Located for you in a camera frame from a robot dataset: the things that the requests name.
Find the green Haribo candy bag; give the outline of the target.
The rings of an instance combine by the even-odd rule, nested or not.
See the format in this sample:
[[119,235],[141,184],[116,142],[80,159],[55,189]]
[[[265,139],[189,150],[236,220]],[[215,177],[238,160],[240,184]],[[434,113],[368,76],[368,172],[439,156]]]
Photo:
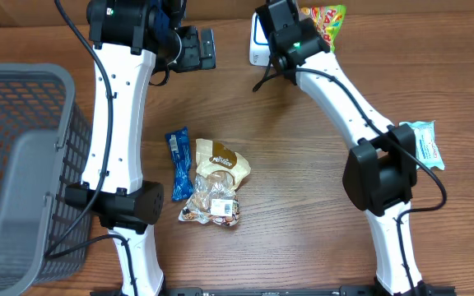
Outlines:
[[317,32],[329,45],[330,51],[335,51],[335,38],[337,37],[346,16],[346,6],[331,5],[321,7],[302,7],[303,16],[313,20]]

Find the blue snack wrapper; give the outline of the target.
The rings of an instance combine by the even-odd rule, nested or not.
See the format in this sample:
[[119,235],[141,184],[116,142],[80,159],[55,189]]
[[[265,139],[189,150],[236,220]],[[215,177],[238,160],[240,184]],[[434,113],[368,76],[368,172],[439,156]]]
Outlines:
[[188,128],[183,127],[175,132],[165,135],[170,149],[170,155],[174,164],[174,186],[172,201],[187,200],[193,194],[193,183],[189,177],[192,166],[192,156]]

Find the beige brown snack bag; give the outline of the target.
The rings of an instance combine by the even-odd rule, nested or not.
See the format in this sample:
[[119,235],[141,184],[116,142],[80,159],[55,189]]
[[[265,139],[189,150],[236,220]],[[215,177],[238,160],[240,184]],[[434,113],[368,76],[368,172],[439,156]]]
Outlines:
[[218,141],[196,140],[196,178],[193,194],[180,211],[181,222],[231,227],[239,222],[236,192],[249,176],[249,162]]

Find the teal tissue wipes pack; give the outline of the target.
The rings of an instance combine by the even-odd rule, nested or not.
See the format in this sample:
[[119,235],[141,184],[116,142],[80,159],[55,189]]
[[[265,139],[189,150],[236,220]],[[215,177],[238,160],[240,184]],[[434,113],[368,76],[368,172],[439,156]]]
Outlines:
[[401,122],[409,126],[416,137],[416,158],[428,169],[445,170],[439,148],[435,143],[435,122]]

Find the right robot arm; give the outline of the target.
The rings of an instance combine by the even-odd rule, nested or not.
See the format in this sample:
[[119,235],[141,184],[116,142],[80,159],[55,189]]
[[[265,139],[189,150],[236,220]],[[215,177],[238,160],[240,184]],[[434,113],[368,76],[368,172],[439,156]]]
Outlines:
[[365,213],[376,252],[376,292],[417,295],[423,281],[414,258],[408,218],[416,185],[415,134],[375,110],[346,77],[335,53],[293,1],[256,9],[270,63],[309,95],[341,133],[349,154],[342,183]]

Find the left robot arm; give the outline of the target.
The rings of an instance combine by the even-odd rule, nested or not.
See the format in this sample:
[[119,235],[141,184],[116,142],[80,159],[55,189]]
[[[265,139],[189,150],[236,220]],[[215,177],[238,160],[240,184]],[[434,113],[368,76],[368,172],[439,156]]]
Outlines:
[[184,1],[92,0],[81,43],[95,63],[91,144],[81,180],[66,203],[94,214],[116,247],[122,295],[162,295],[165,276],[154,227],[164,188],[142,175],[141,142],[152,75],[215,67],[213,45],[182,21]]

